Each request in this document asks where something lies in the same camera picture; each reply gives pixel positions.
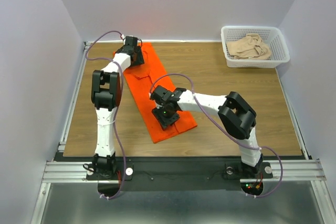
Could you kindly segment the orange t-shirt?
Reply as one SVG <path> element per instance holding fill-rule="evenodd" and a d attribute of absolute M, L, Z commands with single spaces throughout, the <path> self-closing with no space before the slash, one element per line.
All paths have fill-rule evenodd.
<path fill-rule="evenodd" d="M 175 96 L 177 89 L 167 74 L 151 43 L 145 42 L 141 52 L 144 63 L 127 68 L 123 75 L 145 122 L 153 143 L 175 137 L 197 123 L 188 111 L 181 111 Z"/>

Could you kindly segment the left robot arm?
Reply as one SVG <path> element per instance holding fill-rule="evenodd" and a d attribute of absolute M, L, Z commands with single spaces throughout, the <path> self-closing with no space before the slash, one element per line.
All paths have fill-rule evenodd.
<path fill-rule="evenodd" d="M 144 64 L 142 40 L 123 36 L 123 45 L 113 59 L 100 70 L 92 73 L 91 102 L 97 116 L 97 145 L 89 174 L 98 174 L 106 179 L 117 172 L 114 148 L 114 125 L 122 98 L 123 72 L 130 67 Z"/>

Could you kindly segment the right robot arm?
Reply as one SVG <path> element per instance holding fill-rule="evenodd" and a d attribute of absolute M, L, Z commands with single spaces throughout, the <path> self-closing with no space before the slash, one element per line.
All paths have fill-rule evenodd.
<path fill-rule="evenodd" d="M 152 114 L 163 130 L 182 119 L 180 112 L 203 112 L 208 118 L 217 116 L 222 126 L 216 126 L 239 146 L 243 174 L 253 177 L 260 172 L 263 157 L 256 139 L 257 114 L 239 93 L 207 95 L 185 88 L 169 91 L 157 86 L 150 99 L 155 102 Z"/>

